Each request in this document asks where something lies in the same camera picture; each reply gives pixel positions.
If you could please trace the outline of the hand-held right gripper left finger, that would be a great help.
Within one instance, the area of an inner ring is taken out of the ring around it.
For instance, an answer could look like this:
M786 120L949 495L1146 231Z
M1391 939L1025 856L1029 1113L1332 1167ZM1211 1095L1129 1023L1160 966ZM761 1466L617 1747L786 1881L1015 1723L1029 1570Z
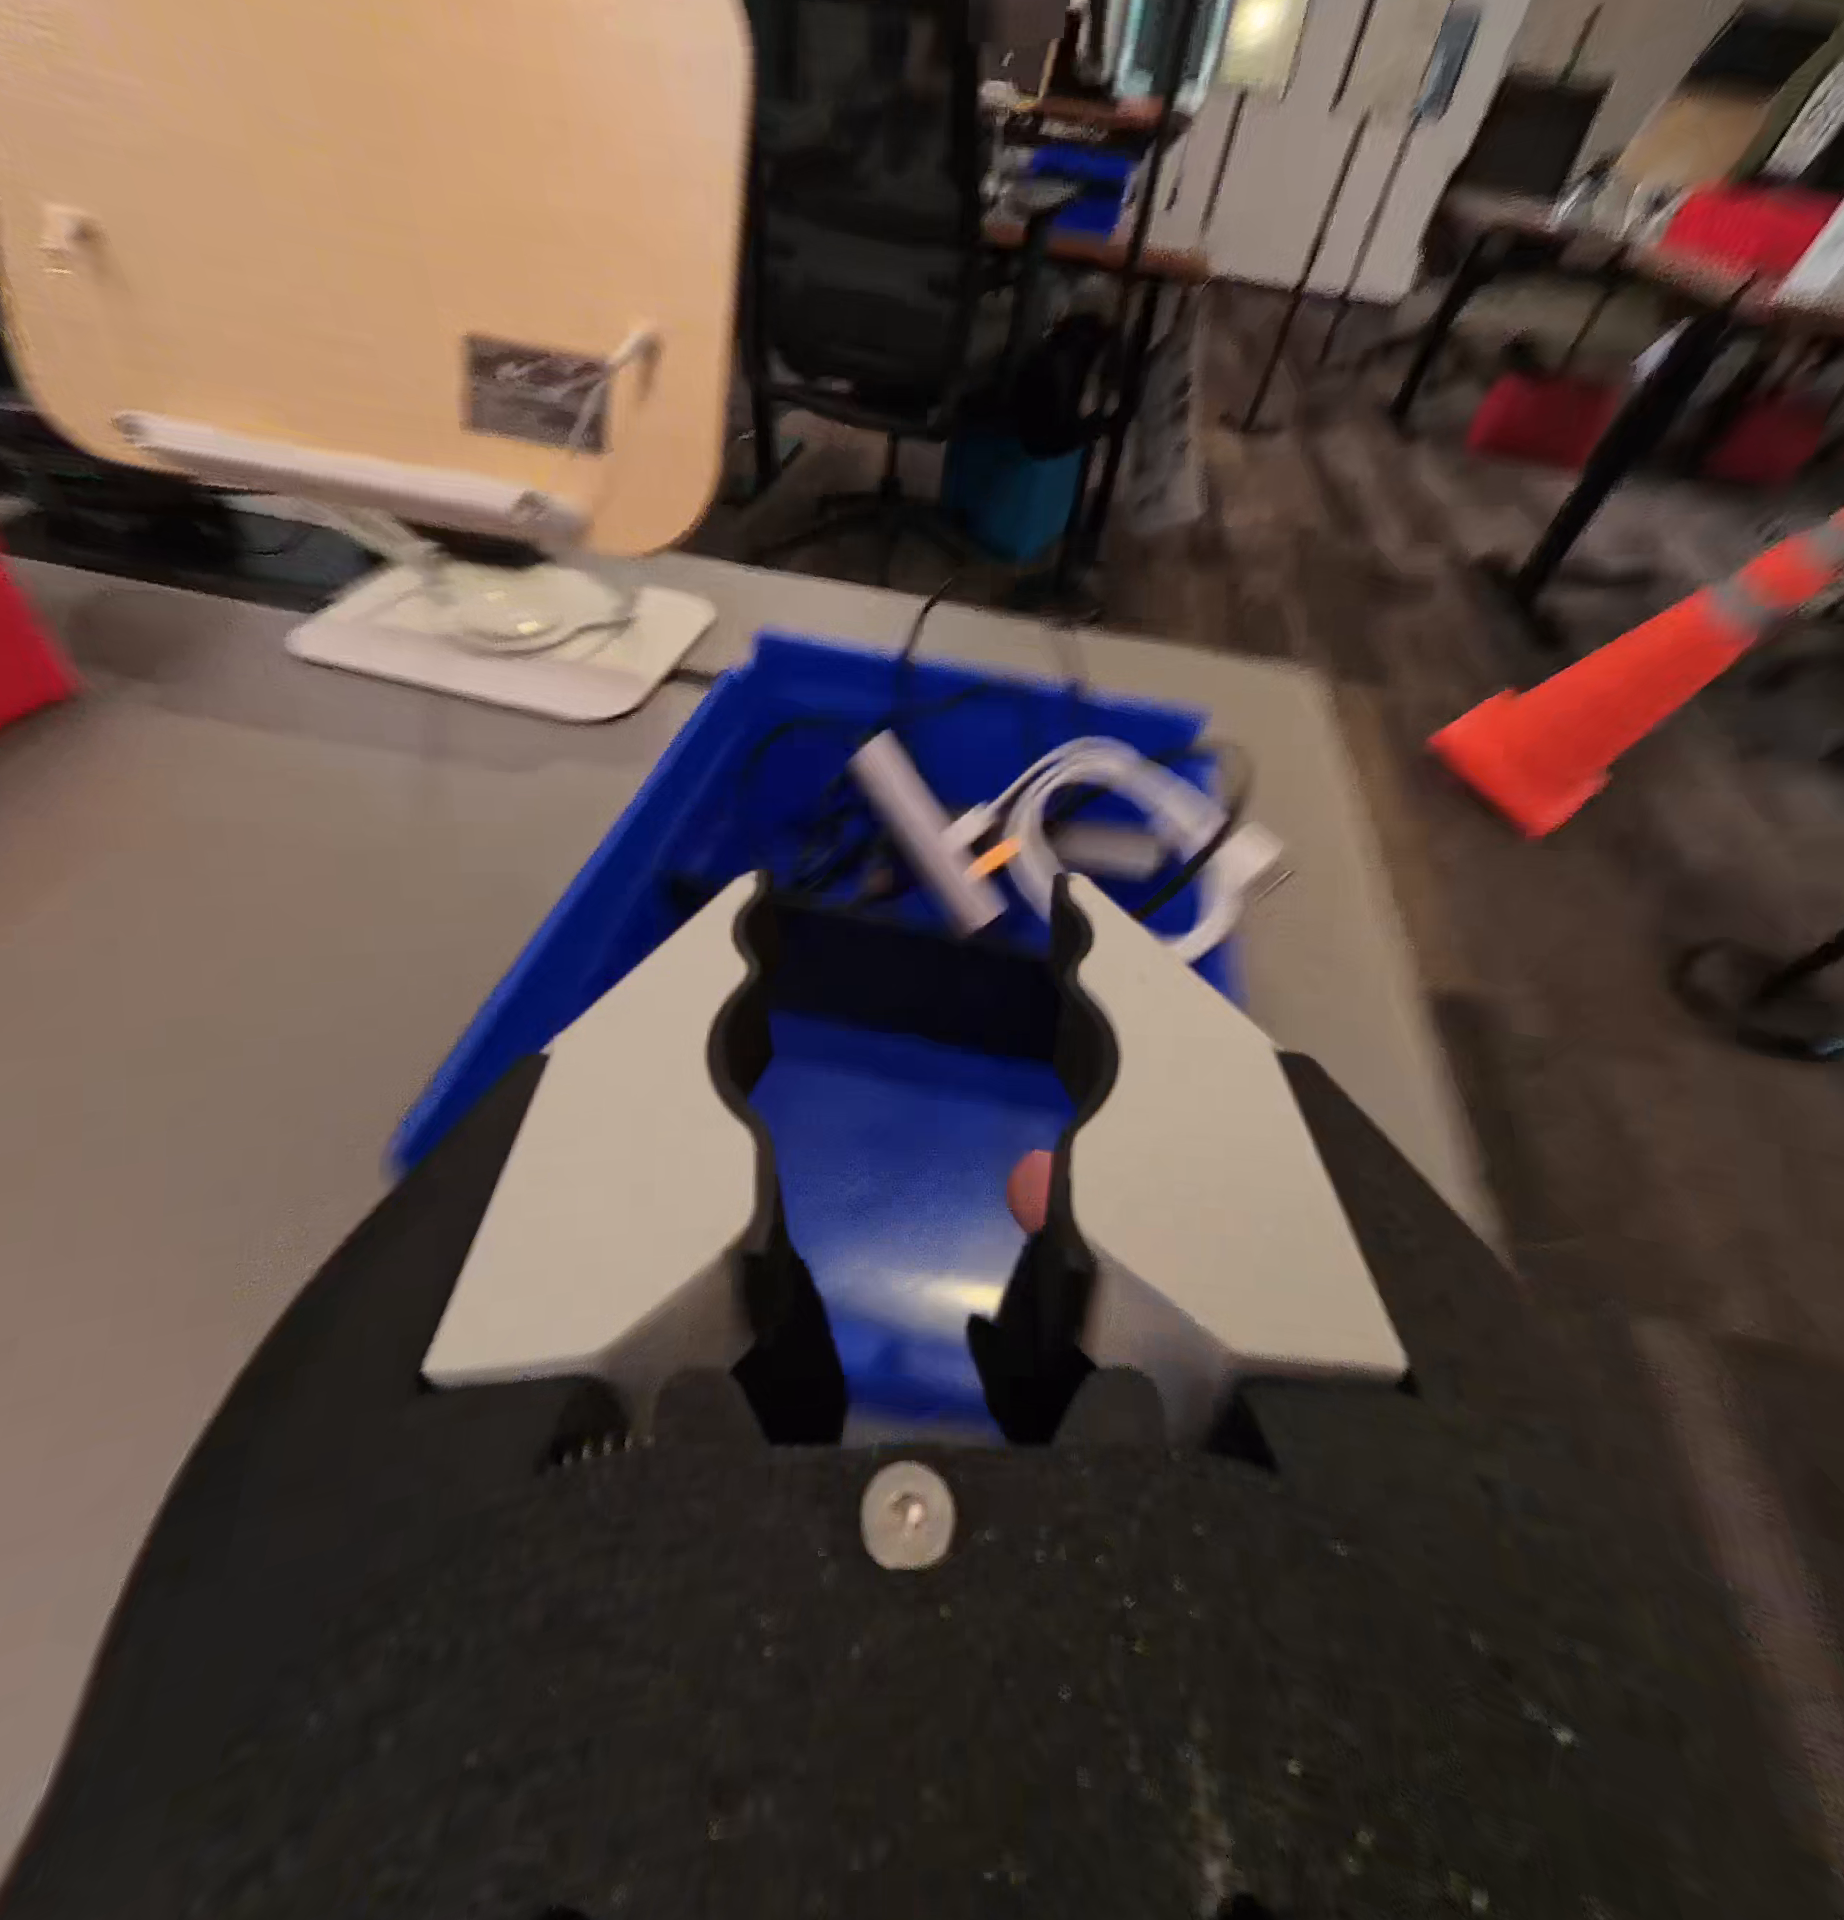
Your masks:
M773 1443L836 1443L848 1381L753 1091L778 956L729 880L561 1030L421 1360L429 1387L595 1379L650 1434L717 1370Z

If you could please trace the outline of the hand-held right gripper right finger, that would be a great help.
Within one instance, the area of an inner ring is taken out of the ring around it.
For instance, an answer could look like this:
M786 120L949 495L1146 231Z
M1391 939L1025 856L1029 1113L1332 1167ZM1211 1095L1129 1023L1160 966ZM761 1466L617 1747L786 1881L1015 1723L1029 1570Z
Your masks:
M1089 1378L1144 1379L1176 1443L1221 1443L1256 1381L1411 1378L1286 1058L1082 876L1047 962L1072 1115L998 1305L967 1319L1007 1443L1052 1443Z

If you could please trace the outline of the blue storage bin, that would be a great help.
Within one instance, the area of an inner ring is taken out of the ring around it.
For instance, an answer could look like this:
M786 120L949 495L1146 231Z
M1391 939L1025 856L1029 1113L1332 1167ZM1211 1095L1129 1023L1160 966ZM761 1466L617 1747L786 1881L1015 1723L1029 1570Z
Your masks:
M894 657L759 631L658 755L530 934L387 1145L406 1174L518 1060L662 946L729 880L948 934L855 790L848 761L891 729L949 817L1031 761L1101 736L1243 817L1251 771L1189 706ZM1095 790L1052 806L1052 842L1160 935L1198 898L1141 816ZM1007 878L976 934L1047 957L1050 930ZM790 1236L828 1309L861 1423L981 1432L966 1326L990 1313L1022 1234L1005 1176L1052 1145L1069 1102L1053 1065L788 1015L751 1098L775 1145Z

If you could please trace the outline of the white cable orange plugs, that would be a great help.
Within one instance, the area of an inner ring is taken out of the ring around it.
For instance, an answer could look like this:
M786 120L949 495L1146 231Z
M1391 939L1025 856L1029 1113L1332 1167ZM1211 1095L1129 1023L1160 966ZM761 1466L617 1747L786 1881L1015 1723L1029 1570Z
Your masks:
M1005 790L949 817L973 858L973 871L1003 873L1040 919L1053 906L1056 880L1068 870L1053 849L1053 804L1082 791L1129 806L1172 868L1168 880L1196 895L1196 914L1164 946L1186 966L1213 956L1237 932L1245 907L1287 871L1284 842L1257 822L1108 736L1056 746Z

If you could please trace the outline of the grey USB hub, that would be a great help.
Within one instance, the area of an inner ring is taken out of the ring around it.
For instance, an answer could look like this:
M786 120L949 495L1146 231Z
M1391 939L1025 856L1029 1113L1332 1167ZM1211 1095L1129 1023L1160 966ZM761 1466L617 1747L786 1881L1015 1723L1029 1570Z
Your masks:
M867 736L846 761L848 777L894 842L912 878L957 939L1005 918L1005 895L973 871L951 816L920 776L894 729Z

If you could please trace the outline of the grey desk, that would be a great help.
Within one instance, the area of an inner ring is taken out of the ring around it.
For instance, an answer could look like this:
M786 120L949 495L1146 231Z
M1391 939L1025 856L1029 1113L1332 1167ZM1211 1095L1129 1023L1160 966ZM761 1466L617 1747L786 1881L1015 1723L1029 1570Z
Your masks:
M0 743L0 1916L1324 1911L1427 1578L1282 1473L948 1451L933 1571L867 1451L555 1462L568 1386L415 1374L522 1098L381 1204L444 1015L624 747L287 689L268 616L44 585L89 664Z

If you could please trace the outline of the black bin divider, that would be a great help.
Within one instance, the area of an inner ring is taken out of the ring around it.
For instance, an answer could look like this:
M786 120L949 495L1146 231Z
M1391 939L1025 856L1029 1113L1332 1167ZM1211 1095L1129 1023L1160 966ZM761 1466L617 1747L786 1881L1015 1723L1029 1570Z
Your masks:
M1059 1002L1044 953L793 893L767 906L773 1011L1053 1065Z

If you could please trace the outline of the orange traffic cone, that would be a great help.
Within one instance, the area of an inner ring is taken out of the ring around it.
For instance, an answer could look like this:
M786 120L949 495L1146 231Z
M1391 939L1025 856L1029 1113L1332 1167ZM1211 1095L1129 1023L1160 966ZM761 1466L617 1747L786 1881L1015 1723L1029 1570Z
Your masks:
M1502 689L1427 755L1527 839L1567 824L1613 766L1844 576L1844 505L1525 689Z

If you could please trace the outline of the small blue container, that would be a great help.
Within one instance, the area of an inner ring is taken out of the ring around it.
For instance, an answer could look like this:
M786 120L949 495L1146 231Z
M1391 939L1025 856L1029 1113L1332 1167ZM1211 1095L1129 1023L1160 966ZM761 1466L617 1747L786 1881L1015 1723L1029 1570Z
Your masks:
M1050 558L1075 501L1084 449L1034 454L990 429L951 437L942 454L938 503L979 554L1000 564Z

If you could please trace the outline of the wooden book stand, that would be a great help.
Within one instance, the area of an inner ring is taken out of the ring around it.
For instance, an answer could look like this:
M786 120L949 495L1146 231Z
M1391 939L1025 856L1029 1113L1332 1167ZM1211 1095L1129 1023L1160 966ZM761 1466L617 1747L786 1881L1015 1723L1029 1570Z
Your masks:
M376 567L295 659L608 723L716 621L605 564L723 460L729 2L0 2L0 311L82 451Z

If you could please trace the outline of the black office chair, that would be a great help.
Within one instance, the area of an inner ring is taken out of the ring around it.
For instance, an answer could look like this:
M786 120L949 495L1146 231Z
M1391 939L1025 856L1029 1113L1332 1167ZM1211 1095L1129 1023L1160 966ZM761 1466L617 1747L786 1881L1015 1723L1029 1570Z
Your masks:
M740 351L753 405L945 444L1005 361L981 3L749 2Z

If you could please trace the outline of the background table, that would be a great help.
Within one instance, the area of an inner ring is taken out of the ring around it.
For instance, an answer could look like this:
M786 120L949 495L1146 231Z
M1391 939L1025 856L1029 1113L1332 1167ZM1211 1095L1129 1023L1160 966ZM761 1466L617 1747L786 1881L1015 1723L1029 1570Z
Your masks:
M1388 423L1402 437L1414 431L1415 404L1462 311L1485 286L1524 272L1585 279L1606 291L1642 283L1698 314L1722 311L1741 328L1844 351L1844 299L1784 293L1773 275L1747 265L1566 223L1547 203L1527 198L1453 188L1424 233L1422 262L1449 272L1414 334L1411 356L1385 408Z

